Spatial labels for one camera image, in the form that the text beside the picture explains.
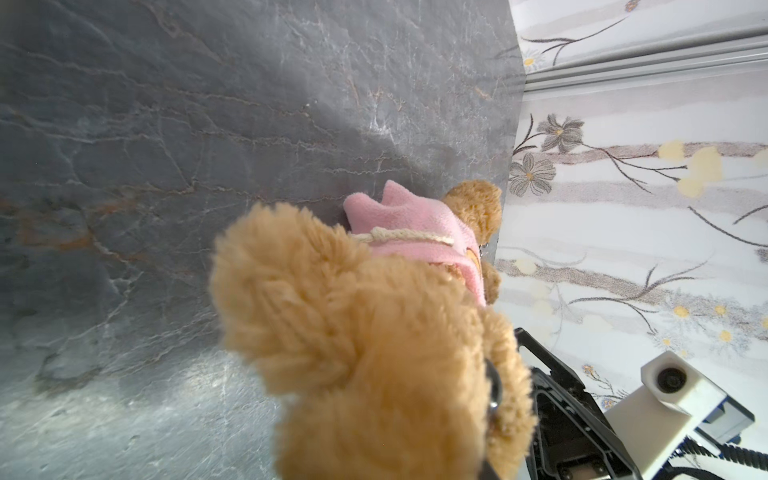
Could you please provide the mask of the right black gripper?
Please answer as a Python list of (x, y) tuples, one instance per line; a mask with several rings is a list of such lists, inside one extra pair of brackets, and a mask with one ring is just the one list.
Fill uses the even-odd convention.
[(532, 479), (639, 479), (638, 467), (578, 375), (523, 328), (520, 349), (548, 368), (531, 369), (538, 417), (527, 470)]

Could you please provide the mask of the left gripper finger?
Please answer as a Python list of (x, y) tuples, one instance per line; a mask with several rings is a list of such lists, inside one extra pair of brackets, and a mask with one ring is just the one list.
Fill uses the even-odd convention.
[[(485, 374), (486, 374), (487, 380), (490, 382), (489, 401), (488, 401), (487, 412), (486, 412), (486, 422), (487, 422), (486, 433), (490, 434), (492, 427), (495, 424), (499, 407), (502, 403), (503, 385), (502, 385), (501, 377), (496, 367), (493, 365), (493, 363), (489, 359), (485, 360)], [(477, 479), (478, 480), (499, 480), (500, 479), (499, 475), (496, 473), (495, 469), (492, 467), (492, 465), (490, 464), (487, 458), (485, 458), (482, 462)]]

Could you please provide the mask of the brown teddy bear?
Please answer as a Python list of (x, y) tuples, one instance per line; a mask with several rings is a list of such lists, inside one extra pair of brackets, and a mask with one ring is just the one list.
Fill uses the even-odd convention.
[[(502, 192), (465, 181), (436, 199), (482, 245)], [(487, 305), (452, 266), (378, 256), (345, 225), (287, 203), (256, 204), (217, 239), (210, 293), (226, 347), (283, 413), (283, 479), (477, 479), (487, 458), (514, 478), (537, 424), (510, 322), (493, 309), (500, 276), (480, 252)], [(496, 367), (503, 399), (486, 412)]]

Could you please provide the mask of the pink teddy hoodie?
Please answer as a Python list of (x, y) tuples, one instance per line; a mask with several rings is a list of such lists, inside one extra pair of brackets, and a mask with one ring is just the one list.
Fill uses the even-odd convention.
[(487, 305), (480, 244), (447, 204), (389, 180), (379, 201), (354, 193), (344, 200), (343, 209), (352, 236), (370, 244), (374, 254), (455, 267), (476, 302)]

